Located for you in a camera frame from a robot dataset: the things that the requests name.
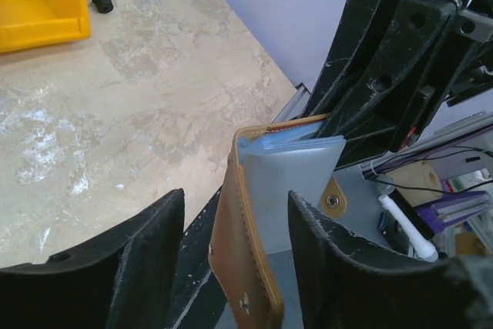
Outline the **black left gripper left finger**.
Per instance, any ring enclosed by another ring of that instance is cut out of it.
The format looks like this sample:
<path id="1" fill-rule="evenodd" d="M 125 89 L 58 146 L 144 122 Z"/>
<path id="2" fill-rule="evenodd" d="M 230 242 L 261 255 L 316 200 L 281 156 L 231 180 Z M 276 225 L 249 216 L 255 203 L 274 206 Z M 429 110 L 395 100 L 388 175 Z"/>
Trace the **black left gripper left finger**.
<path id="1" fill-rule="evenodd" d="M 43 264 L 1 270 L 3 328 L 163 328 L 184 224 L 172 190 Z"/>

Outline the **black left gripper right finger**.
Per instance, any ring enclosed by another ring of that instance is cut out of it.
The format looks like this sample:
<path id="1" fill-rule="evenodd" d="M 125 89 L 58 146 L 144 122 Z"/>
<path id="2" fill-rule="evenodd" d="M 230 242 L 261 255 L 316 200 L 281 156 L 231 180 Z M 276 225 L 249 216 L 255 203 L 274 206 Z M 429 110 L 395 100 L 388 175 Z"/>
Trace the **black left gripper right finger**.
<path id="1" fill-rule="evenodd" d="M 306 328 L 490 328 L 492 258 L 428 263 L 375 244 L 288 193 Z"/>

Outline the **brown leather card holder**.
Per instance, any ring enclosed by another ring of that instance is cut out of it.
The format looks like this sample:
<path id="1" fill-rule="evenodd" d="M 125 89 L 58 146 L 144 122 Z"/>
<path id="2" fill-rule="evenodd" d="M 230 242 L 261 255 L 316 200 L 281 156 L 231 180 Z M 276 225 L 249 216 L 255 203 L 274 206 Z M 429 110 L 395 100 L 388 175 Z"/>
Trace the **brown leather card holder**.
<path id="1" fill-rule="evenodd" d="M 209 264 L 238 328 L 280 328 L 282 290 L 268 260 L 290 250 L 288 193 L 333 217 L 347 199 L 332 174 L 346 140 L 318 138 L 327 115 L 250 126 L 233 137 L 209 243 Z"/>

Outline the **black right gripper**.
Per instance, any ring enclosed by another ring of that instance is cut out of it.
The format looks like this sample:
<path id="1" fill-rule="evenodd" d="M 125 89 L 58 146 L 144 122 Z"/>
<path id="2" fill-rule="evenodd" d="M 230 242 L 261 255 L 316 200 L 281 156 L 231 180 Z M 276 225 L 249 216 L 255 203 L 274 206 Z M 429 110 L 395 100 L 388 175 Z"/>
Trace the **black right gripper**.
<path id="1" fill-rule="evenodd" d="M 447 104 L 492 89 L 492 0 L 467 0 L 461 8 L 462 0 L 346 0 L 307 104 L 309 116 L 328 116 L 318 136 L 347 139 L 338 166 L 399 150 L 432 118 L 457 73 L 438 66 L 455 39 L 454 19 L 454 32 L 478 51 Z"/>

